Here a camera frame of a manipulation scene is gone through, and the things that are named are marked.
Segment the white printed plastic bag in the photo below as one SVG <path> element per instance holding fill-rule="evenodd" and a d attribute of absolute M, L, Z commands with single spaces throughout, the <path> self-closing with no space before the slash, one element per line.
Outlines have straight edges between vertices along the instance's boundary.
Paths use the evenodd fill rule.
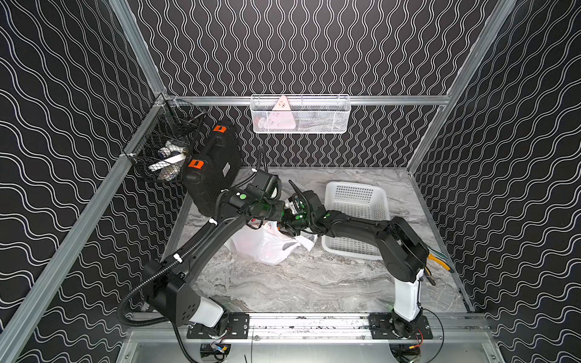
<path fill-rule="evenodd" d="M 317 236 L 301 232 L 298 236 L 283 234 L 276 222 L 245 225 L 225 242 L 231 253 L 270 266 L 286 260 L 298 247 L 310 252 L 316 245 Z"/>

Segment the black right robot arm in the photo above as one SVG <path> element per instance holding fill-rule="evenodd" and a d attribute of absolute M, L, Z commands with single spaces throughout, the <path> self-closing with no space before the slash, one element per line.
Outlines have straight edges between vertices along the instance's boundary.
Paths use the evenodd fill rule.
<path fill-rule="evenodd" d="M 401 217 L 370 220 L 327 210 L 313 191 L 298 192 L 281 212 L 281 226 L 292 234 L 310 231 L 318 236 L 349 238 L 378 249 L 393 276 L 396 293 L 393 313 L 412 322 L 420 316 L 421 280 L 429 256 L 428 246 Z"/>

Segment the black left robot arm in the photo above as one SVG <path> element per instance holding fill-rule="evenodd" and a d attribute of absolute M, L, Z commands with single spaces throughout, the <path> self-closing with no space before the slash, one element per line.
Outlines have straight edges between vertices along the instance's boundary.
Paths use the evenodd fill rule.
<path fill-rule="evenodd" d="M 146 324 L 196 324 L 219 330 L 225 320 L 225 308 L 198 295 L 192 283 L 225 242 L 251 220 L 278 222 L 283 214 L 280 179 L 264 170 L 257 171 L 244 188 L 231 187 L 221 192 L 213 215 L 186 244 L 163 262 L 147 264 L 148 284 L 143 294 L 161 316 Z"/>

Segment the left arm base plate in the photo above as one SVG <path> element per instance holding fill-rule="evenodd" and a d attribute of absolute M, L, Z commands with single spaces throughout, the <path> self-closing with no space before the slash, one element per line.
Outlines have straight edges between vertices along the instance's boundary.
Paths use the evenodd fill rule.
<path fill-rule="evenodd" d="M 242 312 L 226 312 L 213 327 L 201 323 L 190 324 L 186 337 L 189 340 L 245 340 L 248 338 L 251 317 Z"/>

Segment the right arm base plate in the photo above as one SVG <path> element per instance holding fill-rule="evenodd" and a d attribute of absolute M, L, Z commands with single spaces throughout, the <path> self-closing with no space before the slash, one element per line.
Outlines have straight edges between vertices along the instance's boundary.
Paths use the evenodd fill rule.
<path fill-rule="evenodd" d="M 434 335 L 428 319 L 420 312 L 407 322 L 395 313 L 372 313 L 368 317 L 373 340 L 432 340 Z"/>

